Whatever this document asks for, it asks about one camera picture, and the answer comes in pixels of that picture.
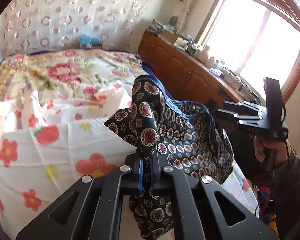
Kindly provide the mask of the grey right sleeve forearm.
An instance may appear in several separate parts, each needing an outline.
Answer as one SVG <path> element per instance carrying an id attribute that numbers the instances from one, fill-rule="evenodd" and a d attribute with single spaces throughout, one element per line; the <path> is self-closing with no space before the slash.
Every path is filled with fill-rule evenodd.
<path id="1" fill-rule="evenodd" d="M 289 159 L 273 170 L 276 227 L 279 239 L 300 239 L 300 159 Z"/>

